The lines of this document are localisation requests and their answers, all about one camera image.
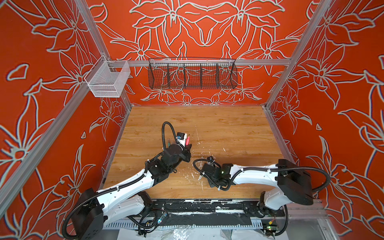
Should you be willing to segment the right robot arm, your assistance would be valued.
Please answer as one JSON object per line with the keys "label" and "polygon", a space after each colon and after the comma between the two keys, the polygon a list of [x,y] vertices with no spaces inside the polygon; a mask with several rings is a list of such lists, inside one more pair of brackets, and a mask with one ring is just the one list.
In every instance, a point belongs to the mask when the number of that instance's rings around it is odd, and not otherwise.
{"label": "right robot arm", "polygon": [[286,160],[269,166],[240,166],[218,164],[212,157],[193,162],[200,178],[206,178],[210,187],[228,191],[232,186],[256,184],[273,187],[262,192],[259,200],[260,211],[277,211],[295,203],[310,206],[314,203],[313,193],[325,189],[331,183],[331,176],[314,167],[300,167]]}

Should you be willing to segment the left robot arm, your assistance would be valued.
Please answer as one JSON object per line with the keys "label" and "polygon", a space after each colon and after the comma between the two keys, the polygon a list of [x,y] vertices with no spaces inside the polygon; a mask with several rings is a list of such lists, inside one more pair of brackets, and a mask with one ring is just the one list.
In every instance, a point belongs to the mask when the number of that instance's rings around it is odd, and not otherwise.
{"label": "left robot arm", "polygon": [[99,191],[90,188],[81,194],[62,223],[62,236],[66,240],[90,240],[105,226],[123,218],[136,224],[142,236],[159,226],[168,213],[154,208],[146,190],[176,173],[181,162],[190,162],[192,148],[188,134],[177,133],[174,128],[171,131],[175,142],[167,144],[166,126],[172,124],[162,124],[162,152],[147,160],[140,172],[110,188]]}

